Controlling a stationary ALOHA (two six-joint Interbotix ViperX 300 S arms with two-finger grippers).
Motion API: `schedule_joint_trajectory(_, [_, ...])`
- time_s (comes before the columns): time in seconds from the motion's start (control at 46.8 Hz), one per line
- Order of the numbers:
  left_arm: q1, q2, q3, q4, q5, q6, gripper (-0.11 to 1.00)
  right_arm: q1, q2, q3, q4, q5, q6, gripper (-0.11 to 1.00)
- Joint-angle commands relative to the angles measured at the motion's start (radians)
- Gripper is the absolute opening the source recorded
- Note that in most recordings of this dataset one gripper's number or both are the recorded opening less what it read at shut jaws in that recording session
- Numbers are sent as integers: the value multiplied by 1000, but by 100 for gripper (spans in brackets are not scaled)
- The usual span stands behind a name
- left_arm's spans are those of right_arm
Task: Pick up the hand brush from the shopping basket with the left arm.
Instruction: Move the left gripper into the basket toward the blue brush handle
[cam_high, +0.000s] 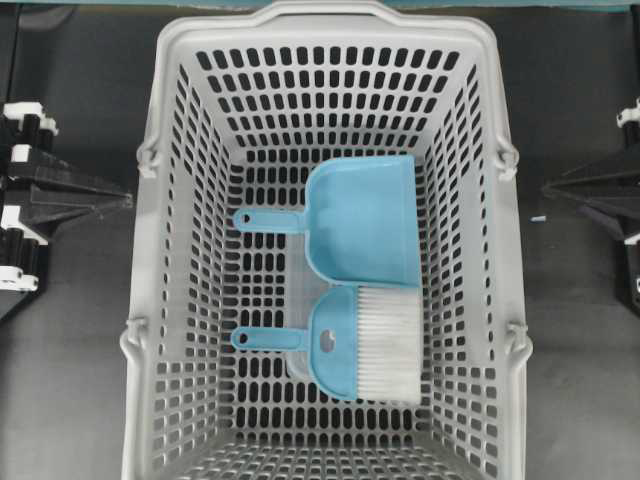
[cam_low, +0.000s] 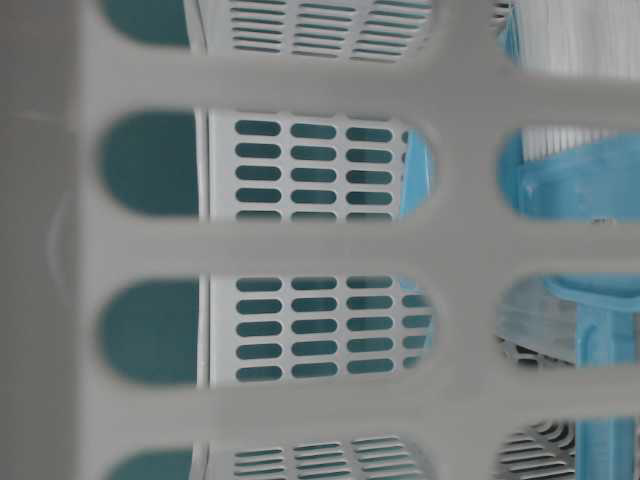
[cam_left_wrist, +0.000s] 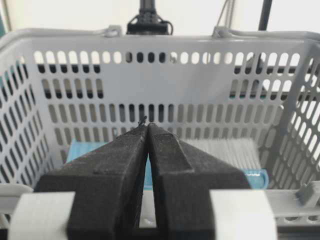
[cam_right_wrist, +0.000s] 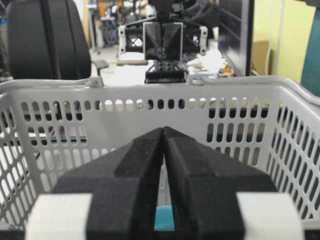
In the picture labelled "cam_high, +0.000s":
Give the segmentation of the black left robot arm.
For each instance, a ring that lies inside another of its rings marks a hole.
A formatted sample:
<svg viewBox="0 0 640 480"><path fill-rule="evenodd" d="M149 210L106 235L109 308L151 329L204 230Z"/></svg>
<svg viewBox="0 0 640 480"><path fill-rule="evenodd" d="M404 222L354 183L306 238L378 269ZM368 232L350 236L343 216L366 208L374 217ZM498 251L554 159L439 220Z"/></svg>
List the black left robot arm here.
<svg viewBox="0 0 640 480"><path fill-rule="evenodd" d="M47 287L59 228L130 209L121 186L53 153L59 129L39 102L1 105L1 321Z"/></svg>

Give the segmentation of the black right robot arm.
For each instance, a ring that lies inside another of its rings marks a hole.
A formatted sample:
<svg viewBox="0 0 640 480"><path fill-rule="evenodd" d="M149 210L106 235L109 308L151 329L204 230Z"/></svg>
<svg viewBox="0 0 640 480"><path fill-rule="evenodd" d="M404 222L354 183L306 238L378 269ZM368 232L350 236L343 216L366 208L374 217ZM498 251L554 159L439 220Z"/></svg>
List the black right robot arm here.
<svg viewBox="0 0 640 480"><path fill-rule="evenodd" d="M639 310L639 107L616 115L625 148L546 183L543 194L578 206L623 245L629 304Z"/></svg>

